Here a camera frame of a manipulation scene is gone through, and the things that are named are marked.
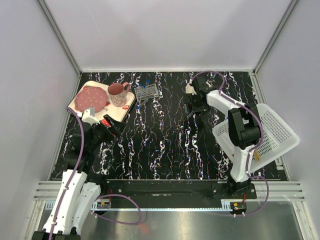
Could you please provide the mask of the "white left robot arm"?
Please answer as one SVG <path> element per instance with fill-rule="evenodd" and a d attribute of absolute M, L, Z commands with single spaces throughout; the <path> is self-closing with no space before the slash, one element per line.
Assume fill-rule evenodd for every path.
<path fill-rule="evenodd" d="M 124 131 L 126 123 L 109 115 L 98 123 L 78 121 L 73 130 L 73 150 L 64 163 L 62 180 L 51 213 L 42 230 L 32 234 L 33 240 L 79 240 L 85 219 L 96 198 L 108 193 L 103 176 L 91 173 L 95 150 L 101 143 L 111 142 Z"/>

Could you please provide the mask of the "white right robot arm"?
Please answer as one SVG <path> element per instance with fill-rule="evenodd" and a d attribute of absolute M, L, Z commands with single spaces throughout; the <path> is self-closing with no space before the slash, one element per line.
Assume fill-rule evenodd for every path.
<path fill-rule="evenodd" d="M 249 106 L 223 93 L 226 78 L 222 78 L 219 88 L 210 86 L 204 76 L 207 71 L 199 72 L 187 84 L 183 104 L 189 115 L 204 113 L 210 107 L 219 110 L 228 120 L 228 136 L 234 146 L 233 166 L 230 176 L 233 182 L 227 185 L 228 195 L 239 198 L 245 192 L 243 182 L 251 178 L 250 164 L 253 153 L 264 139 L 264 131 L 256 105 Z"/>

